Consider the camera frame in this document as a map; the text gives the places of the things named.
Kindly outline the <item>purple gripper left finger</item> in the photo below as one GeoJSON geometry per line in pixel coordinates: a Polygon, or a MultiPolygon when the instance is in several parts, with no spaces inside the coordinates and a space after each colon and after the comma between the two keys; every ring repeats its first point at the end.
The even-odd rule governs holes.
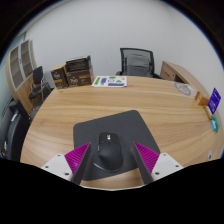
{"type": "Polygon", "coordinates": [[[91,154],[91,144],[86,143],[69,153],[56,154],[42,169],[79,185],[91,154]]]}

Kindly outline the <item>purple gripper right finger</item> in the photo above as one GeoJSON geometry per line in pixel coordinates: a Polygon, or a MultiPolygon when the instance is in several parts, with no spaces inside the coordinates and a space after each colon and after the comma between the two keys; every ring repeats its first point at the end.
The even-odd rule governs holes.
{"type": "Polygon", "coordinates": [[[132,154],[144,183],[151,183],[183,169],[168,153],[159,154],[137,142],[134,143],[132,154]]]}

